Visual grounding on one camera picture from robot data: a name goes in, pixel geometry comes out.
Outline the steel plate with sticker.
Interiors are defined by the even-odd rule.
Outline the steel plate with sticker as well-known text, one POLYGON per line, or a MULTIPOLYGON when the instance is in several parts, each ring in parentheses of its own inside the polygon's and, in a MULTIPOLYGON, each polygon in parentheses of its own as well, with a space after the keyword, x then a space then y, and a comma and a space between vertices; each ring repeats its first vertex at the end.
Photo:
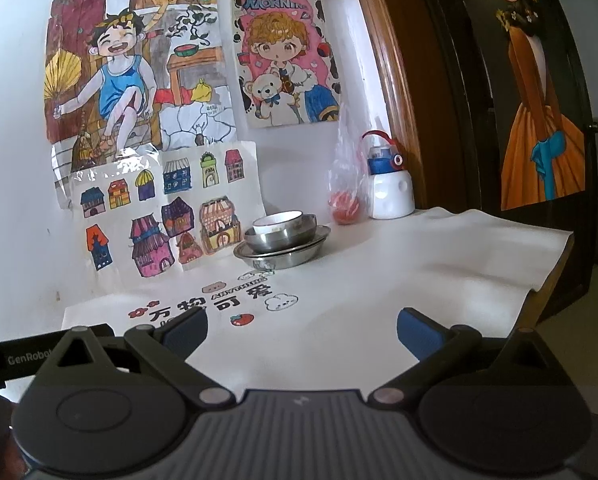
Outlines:
POLYGON ((252 269, 259 271, 290 269, 315 259, 330 233, 329 226, 318 226, 314 240, 279 252, 262 252, 262 254, 257 254, 245 242, 241 242, 234 248, 233 254, 252 269))

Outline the white bowl red rim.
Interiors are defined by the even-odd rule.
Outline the white bowl red rim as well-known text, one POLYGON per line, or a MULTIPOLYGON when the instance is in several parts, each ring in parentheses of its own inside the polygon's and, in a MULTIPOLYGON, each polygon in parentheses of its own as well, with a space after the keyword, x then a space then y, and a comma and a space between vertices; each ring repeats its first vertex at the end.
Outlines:
POLYGON ((300 226, 304 213, 300 210, 279 211, 252 222, 256 234, 272 234, 300 226))

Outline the white printed tablecloth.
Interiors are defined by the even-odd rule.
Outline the white printed tablecloth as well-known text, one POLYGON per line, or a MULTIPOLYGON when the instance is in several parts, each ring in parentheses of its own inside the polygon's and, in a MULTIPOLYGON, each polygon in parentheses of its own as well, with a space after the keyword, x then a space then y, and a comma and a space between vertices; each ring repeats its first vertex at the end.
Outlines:
POLYGON ((117 333, 161 326, 192 306, 209 319, 189 362, 236 393, 346 389, 369 393, 414 365, 396 318, 412 307, 446 326, 510 333, 571 236, 470 210, 336 226, 311 261, 258 271, 230 252, 60 310, 60 325, 117 333))

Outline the houses drawing paper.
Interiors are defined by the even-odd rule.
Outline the houses drawing paper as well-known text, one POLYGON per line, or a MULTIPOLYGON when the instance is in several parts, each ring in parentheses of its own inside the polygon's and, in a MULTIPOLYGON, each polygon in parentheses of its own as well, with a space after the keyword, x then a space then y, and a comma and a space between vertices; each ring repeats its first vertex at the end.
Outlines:
POLYGON ((70 192, 85 271, 105 290, 210 263, 264 214, 250 141, 124 158, 77 172, 70 192))

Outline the white blue water bottle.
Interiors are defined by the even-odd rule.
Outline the white blue water bottle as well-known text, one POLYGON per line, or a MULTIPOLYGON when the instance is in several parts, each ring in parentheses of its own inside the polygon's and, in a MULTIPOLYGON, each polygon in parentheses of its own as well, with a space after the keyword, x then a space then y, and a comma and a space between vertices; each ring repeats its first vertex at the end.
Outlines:
POLYGON ((415 211, 413 180, 395 140, 381 130, 368 130, 362 139, 378 139, 366 156, 369 176, 369 217, 393 220, 415 211))

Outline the clear plastic bag red contents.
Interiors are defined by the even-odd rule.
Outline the clear plastic bag red contents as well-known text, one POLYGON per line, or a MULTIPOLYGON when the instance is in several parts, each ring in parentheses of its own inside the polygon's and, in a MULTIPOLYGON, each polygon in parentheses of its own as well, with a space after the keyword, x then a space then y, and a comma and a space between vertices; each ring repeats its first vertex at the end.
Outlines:
POLYGON ((361 134, 350 108, 342 104, 334 158, 328 170, 328 208, 339 226, 352 226, 368 218, 367 164, 361 134))

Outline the boy with fan drawing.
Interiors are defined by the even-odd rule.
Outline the boy with fan drawing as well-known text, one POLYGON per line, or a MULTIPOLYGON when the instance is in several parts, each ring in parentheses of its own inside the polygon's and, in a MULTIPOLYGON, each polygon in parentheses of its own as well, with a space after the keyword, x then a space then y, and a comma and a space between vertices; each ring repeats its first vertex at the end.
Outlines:
POLYGON ((235 141, 218 0, 52 0, 43 101, 62 208, 81 171, 235 141))

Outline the girl with bear drawing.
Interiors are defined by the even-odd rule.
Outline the girl with bear drawing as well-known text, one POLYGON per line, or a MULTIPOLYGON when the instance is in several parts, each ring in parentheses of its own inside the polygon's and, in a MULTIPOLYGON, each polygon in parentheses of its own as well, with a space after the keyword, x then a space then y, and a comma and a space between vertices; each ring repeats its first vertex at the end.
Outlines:
POLYGON ((322 0, 232 0, 248 126, 335 122, 341 84, 322 0))

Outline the orange dress painting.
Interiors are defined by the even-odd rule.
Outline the orange dress painting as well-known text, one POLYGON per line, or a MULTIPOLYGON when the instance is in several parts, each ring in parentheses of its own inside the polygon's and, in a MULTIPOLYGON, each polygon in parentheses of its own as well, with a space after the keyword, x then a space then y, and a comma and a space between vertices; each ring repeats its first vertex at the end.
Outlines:
POLYGON ((540 0, 464 0, 495 105, 500 208, 585 190, 584 134, 561 110, 540 0))

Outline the brown wooden door frame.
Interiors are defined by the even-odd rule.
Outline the brown wooden door frame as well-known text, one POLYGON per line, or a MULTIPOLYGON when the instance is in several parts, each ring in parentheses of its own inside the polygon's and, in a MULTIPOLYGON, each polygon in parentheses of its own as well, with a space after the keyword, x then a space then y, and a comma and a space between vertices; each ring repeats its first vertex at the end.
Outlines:
POLYGON ((466 100, 436 0, 360 0, 392 136, 420 208, 481 208, 466 100))

